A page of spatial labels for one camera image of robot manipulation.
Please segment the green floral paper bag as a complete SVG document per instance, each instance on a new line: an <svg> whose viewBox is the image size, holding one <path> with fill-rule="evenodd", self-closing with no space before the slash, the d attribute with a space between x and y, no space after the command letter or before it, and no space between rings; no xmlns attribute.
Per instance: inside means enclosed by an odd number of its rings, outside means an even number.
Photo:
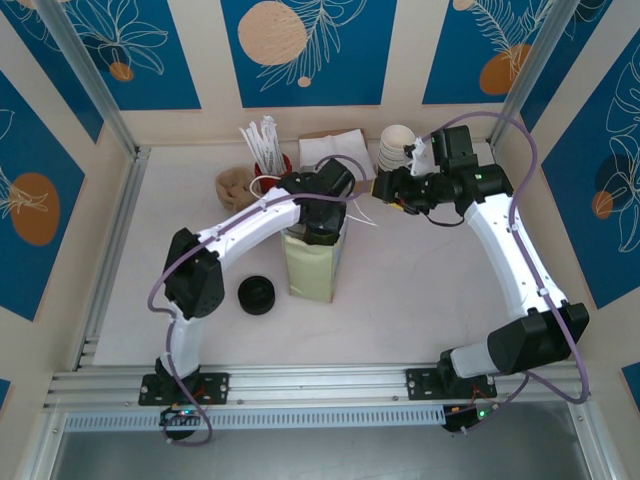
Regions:
<svg viewBox="0 0 640 480"><path fill-rule="evenodd" d="M305 227L302 225L294 225L281 232L290 295L323 303L333 301L351 220L374 226L367 216L356 218L347 214L340 236L333 245L307 242L304 239Z"/></svg>

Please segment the brown cup sleeve pile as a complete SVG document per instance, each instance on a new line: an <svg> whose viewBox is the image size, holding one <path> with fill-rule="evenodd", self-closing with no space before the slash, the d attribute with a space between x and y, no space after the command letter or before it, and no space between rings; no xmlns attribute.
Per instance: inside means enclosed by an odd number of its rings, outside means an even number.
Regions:
<svg viewBox="0 0 640 480"><path fill-rule="evenodd" d="M246 167L226 169L215 178L215 190L223 207L233 213L252 205L262 196L256 183L251 186L255 175Z"/></svg>

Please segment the red straw holder cup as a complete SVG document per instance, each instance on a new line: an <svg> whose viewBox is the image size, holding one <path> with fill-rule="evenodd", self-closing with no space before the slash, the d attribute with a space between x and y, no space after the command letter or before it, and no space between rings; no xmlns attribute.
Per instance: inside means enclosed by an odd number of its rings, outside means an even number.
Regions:
<svg viewBox="0 0 640 480"><path fill-rule="evenodd" d="M260 163L254 164L254 175L257 178L259 192L265 194L272 187L276 186L279 179L293 171L289 158L283 154L281 159L268 160L262 169Z"/></svg>

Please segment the white paper wrapped straw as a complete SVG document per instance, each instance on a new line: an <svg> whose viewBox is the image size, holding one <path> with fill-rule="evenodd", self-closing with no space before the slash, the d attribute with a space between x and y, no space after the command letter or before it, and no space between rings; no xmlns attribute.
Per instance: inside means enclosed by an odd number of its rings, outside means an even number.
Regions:
<svg viewBox="0 0 640 480"><path fill-rule="evenodd" d="M255 122L249 123L246 134L261 171L264 174L275 174L275 157L273 149L263 138Z"/></svg>
<svg viewBox="0 0 640 480"><path fill-rule="evenodd" d="M270 152L268 146L257 130L255 124L251 123L248 129L240 128L240 133L247 143L255 161L258 163L263 174L271 173Z"/></svg>
<svg viewBox="0 0 640 480"><path fill-rule="evenodd" d="M264 121L269 143L274 153L274 162L277 165L276 169L278 170L279 174L283 174L286 171L286 165L284 163L283 155L279 145L278 135L276 131L277 124L271 116L265 116Z"/></svg>
<svg viewBox="0 0 640 480"><path fill-rule="evenodd" d="M261 132L261 136L262 136L262 138L264 140L264 143L268 146L268 149L269 149L269 152L270 152L270 166L271 166L270 175L278 175L279 173L278 173L278 170L276 169L277 165L274 162L274 153L273 153L272 147L270 146L269 139L268 139L268 136L267 136L264 117L262 118L262 120L260 122L260 132Z"/></svg>

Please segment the black round lid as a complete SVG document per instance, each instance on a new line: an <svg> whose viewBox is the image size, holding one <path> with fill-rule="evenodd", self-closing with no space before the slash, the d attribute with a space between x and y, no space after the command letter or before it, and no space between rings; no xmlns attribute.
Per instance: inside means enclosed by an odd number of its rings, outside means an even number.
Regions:
<svg viewBox="0 0 640 480"><path fill-rule="evenodd" d="M250 315L264 315L275 304L275 288L264 276L245 278L239 285L237 297L242 310Z"/></svg>

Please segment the small circuit board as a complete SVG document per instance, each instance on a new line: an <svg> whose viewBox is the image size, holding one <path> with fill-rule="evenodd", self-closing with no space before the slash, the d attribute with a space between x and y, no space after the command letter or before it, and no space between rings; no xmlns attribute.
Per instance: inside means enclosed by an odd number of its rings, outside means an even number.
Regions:
<svg viewBox="0 0 640 480"><path fill-rule="evenodd" d="M169 433L194 432L200 427L200 415L193 409L168 407L160 412L159 426Z"/></svg>
<svg viewBox="0 0 640 480"><path fill-rule="evenodd" d="M486 420L494 409L490 406L445 406L443 428L450 433L464 433Z"/></svg>

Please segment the aluminium frame post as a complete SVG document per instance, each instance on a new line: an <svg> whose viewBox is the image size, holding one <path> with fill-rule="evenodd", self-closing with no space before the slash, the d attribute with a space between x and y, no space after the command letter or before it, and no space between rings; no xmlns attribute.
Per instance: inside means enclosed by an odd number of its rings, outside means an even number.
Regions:
<svg viewBox="0 0 640 480"><path fill-rule="evenodd" d="M49 33L117 143L133 161L147 160L150 148L141 147L134 140L117 103L62 6L57 0L33 2Z"/></svg>
<svg viewBox="0 0 640 480"><path fill-rule="evenodd" d="M566 25L573 16L580 0L554 0L551 11L534 41L525 63L511 91L506 97L501 113L517 120L520 111L539 79L550 55L559 42Z"/></svg>

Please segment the wide aluminium base rail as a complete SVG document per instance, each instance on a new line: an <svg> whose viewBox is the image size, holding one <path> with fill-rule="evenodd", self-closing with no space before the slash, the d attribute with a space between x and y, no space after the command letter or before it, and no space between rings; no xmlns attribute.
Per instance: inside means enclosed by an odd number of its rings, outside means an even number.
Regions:
<svg viewBox="0 0 640 480"><path fill-rule="evenodd" d="M402 364L316 367L209 366L230 375L228 408L390 406L410 402ZM78 412L137 409L150 367L86 367L57 372L44 408Z"/></svg>

